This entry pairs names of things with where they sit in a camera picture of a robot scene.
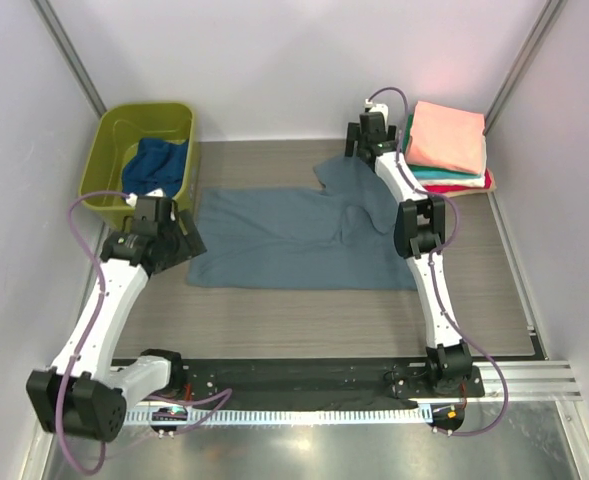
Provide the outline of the olive green plastic basket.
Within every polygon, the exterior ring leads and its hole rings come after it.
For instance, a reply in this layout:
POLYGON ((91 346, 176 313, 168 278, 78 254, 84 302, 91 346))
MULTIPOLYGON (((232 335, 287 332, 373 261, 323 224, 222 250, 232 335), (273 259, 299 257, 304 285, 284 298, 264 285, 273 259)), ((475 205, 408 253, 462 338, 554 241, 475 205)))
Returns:
POLYGON ((196 116, 178 102, 132 103, 115 107, 99 122, 79 193, 109 190, 83 202, 111 228, 134 213, 124 194, 161 190, 181 210, 195 210, 200 146, 196 116))

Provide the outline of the grey-blue t-shirt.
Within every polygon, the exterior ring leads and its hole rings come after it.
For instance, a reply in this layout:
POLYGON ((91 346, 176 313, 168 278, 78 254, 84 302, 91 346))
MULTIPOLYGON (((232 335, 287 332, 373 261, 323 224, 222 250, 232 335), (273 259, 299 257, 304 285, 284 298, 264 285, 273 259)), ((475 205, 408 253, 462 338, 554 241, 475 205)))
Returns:
POLYGON ((187 281, 207 288, 409 290, 393 243, 397 204, 357 158, 315 166, 317 188, 203 191, 197 227, 207 248, 187 281))

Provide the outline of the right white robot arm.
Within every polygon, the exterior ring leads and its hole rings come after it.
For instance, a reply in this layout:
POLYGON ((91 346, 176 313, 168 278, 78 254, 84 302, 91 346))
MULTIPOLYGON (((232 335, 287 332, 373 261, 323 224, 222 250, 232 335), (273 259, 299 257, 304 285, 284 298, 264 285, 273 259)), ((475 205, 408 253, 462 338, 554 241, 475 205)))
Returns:
POLYGON ((369 104, 357 122, 348 124, 345 153, 366 163, 398 204, 393 241, 413 275, 425 318, 425 384, 438 396, 461 395, 473 360, 458 331, 444 274, 446 201, 420 185, 395 134, 386 108, 369 104))

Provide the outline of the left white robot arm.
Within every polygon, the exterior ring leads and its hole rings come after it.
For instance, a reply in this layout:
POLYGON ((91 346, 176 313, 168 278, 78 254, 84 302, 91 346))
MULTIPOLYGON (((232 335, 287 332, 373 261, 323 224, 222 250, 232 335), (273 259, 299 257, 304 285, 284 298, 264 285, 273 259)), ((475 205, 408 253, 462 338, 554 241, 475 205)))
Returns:
POLYGON ((188 210, 167 197, 143 196, 123 228, 104 241, 88 303, 65 346, 26 391, 48 433, 109 443, 128 408, 154 394, 172 400, 186 387, 180 353, 150 348, 119 372, 111 369, 120 335, 152 276, 205 253, 188 210))

